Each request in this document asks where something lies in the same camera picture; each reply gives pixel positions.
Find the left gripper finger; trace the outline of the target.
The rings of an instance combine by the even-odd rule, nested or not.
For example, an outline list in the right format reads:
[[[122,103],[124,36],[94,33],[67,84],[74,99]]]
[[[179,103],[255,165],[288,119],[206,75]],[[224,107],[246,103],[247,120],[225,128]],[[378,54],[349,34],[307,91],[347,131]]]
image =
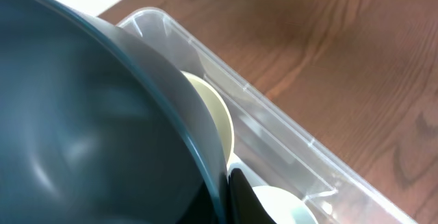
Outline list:
[[[275,224],[263,208],[243,171],[233,169],[229,175],[228,207],[234,224]]]

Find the grey small bowl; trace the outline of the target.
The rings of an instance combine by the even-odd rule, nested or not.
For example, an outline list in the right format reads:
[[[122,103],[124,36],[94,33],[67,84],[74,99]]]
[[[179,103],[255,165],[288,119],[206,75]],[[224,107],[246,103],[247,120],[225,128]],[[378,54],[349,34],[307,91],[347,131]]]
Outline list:
[[[274,186],[255,186],[253,191],[275,223],[318,224],[306,204],[292,193]]]

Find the clear plastic storage container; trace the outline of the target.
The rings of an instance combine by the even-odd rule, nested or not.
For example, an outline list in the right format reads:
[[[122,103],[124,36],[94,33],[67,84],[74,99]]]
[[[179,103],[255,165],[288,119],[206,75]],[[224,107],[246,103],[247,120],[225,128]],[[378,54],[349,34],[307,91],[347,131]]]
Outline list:
[[[211,84],[226,103],[234,154],[269,186],[286,190],[318,223],[412,223],[409,215],[332,154],[170,15],[142,8],[119,26],[179,70]]]

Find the cream large bowl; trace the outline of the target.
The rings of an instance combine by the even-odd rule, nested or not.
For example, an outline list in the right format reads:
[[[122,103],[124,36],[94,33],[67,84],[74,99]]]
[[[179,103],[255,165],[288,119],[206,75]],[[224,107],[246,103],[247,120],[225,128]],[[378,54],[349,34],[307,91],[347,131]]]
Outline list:
[[[191,73],[185,71],[182,71],[182,73],[196,89],[214,120],[222,142],[227,169],[229,169],[231,165],[231,156],[235,146],[235,131],[230,111],[223,98],[211,84]]]

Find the dark blue bowl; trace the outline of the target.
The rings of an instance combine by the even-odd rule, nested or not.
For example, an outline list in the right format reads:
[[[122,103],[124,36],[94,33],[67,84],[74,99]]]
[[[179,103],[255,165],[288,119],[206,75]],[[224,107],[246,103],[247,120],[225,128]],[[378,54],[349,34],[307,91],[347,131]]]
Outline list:
[[[226,174],[169,59],[55,0],[1,0],[2,223],[226,223]]]

